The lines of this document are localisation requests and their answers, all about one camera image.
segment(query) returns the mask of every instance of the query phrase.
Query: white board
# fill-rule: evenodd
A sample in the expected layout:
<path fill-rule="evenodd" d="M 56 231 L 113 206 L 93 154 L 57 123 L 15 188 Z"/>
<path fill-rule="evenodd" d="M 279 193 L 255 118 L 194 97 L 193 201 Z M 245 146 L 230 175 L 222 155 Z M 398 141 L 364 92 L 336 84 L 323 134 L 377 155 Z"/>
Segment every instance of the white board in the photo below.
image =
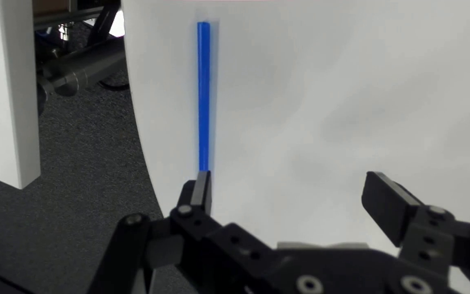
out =
<path fill-rule="evenodd" d="M 216 25 L 214 216 L 269 245 L 367 242 L 366 172 L 470 221 L 470 2 L 126 2 L 129 77 L 165 213 L 196 177 L 196 31 Z"/>

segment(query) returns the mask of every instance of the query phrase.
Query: gray carpet floor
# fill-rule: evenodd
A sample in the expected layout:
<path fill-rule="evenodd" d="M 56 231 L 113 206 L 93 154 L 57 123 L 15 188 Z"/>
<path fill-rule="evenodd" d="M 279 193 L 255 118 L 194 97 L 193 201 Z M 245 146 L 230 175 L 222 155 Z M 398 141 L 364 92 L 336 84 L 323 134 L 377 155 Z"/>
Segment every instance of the gray carpet floor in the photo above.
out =
<path fill-rule="evenodd" d="M 0 185 L 2 276 L 34 293 L 87 293 L 118 221 L 160 216 L 131 121 L 129 92 L 96 85 L 47 102 L 41 178 L 20 193 Z M 155 293 L 193 291 L 170 268 Z"/>

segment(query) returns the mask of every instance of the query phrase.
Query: bolt hole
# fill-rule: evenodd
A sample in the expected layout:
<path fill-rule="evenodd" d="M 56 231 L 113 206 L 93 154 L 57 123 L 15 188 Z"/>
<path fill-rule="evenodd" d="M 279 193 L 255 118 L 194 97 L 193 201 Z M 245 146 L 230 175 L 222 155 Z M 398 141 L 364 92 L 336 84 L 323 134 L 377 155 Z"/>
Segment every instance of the bolt hole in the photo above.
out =
<path fill-rule="evenodd" d="M 305 281 L 304 286 L 305 286 L 307 289 L 313 289 L 313 288 L 315 288 L 315 285 L 313 285 L 312 281 Z"/>
<path fill-rule="evenodd" d="M 434 239 L 431 239 L 431 237 L 426 236 L 426 237 L 424 237 L 424 242 L 433 245 L 433 244 L 434 244 Z"/>
<path fill-rule="evenodd" d="M 413 286 L 415 289 L 418 289 L 418 291 L 423 289 L 423 286 L 421 286 L 418 281 L 413 281 L 411 286 Z"/>

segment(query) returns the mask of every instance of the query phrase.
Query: blue rod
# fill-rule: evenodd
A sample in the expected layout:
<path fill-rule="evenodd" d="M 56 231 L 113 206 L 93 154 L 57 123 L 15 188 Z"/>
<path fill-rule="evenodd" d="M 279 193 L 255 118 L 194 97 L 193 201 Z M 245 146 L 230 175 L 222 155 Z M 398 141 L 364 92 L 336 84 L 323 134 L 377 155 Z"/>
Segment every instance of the blue rod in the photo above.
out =
<path fill-rule="evenodd" d="M 199 172 L 209 170 L 211 25 L 198 23 Z"/>

